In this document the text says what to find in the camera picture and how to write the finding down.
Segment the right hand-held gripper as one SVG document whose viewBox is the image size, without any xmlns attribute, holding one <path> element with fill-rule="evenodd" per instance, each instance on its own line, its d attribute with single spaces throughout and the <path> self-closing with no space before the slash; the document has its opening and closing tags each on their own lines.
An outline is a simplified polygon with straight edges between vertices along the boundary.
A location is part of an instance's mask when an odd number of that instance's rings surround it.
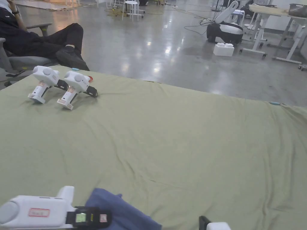
<svg viewBox="0 0 307 230">
<path fill-rule="evenodd" d="M 227 222 L 211 222 L 207 217 L 199 217 L 199 230 L 231 230 Z"/>
</svg>

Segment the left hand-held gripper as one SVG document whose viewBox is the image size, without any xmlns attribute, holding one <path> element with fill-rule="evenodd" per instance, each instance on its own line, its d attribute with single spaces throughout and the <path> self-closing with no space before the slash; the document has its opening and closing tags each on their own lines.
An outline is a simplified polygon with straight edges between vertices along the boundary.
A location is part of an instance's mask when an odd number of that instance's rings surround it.
<svg viewBox="0 0 307 230">
<path fill-rule="evenodd" d="M 74 187 L 62 187 L 56 197 L 18 195 L 0 207 L 2 228 L 73 228 L 66 223 L 74 212 L 75 228 L 107 228 L 112 224 L 111 210 L 72 206 Z"/>
</svg>

